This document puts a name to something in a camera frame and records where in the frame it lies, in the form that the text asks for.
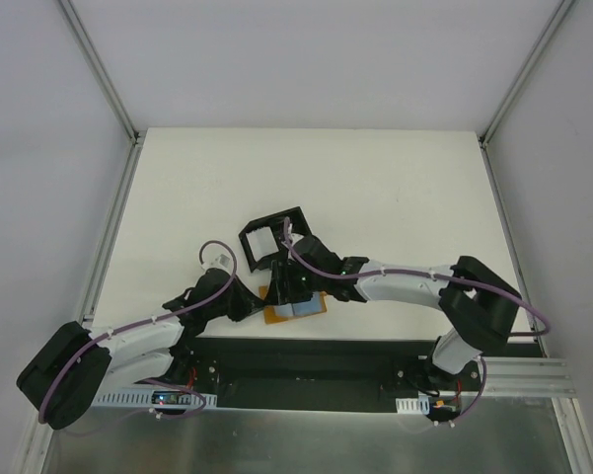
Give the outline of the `black plastic card box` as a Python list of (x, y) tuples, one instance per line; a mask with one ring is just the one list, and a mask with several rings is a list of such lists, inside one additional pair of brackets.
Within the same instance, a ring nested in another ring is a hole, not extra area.
[[(291, 207), (264, 217), (256, 218), (249, 221), (245, 227), (239, 232), (238, 238), (243, 249), (249, 271), (254, 273), (256, 271), (265, 271), (270, 269), (273, 261), (284, 258), (287, 254), (287, 248), (283, 245), (284, 238), (284, 221), (289, 220), (289, 227), (291, 232), (298, 237), (311, 235), (311, 228), (305, 214), (300, 206)], [(262, 258), (260, 261), (255, 261), (249, 244), (245, 235), (255, 229), (261, 227), (269, 227), (278, 247), (278, 251), (272, 255)]]

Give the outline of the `yellow leather card holder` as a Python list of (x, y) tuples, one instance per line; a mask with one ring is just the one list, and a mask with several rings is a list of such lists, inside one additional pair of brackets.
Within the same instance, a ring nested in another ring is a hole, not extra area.
[(326, 313), (326, 296), (324, 292), (316, 292), (305, 302), (267, 306), (262, 310), (264, 324), (275, 325)]

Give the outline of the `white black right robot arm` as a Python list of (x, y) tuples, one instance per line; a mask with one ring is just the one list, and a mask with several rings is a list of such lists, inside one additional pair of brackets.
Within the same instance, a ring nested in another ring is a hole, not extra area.
[(451, 266), (403, 268), (366, 257), (341, 258), (305, 236), (270, 261), (272, 304), (300, 303), (323, 292), (342, 302), (394, 301), (441, 311), (451, 328), (419, 371), (420, 388), (447, 389), (478, 356), (503, 350), (520, 294), (485, 264), (462, 256)]

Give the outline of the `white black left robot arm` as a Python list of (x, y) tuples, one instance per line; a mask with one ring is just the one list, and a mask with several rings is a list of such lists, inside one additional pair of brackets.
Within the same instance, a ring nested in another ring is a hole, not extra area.
[(127, 385), (148, 379), (190, 383), (192, 340), (210, 321), (241, 322), (262, 311), (264, 302), (237, 277), (209, 269), (162, 307), (161, 316), (117, 329), (63, 324), (19, 374), (18, 389), (44, 423), (64, 429), (98, 397)]

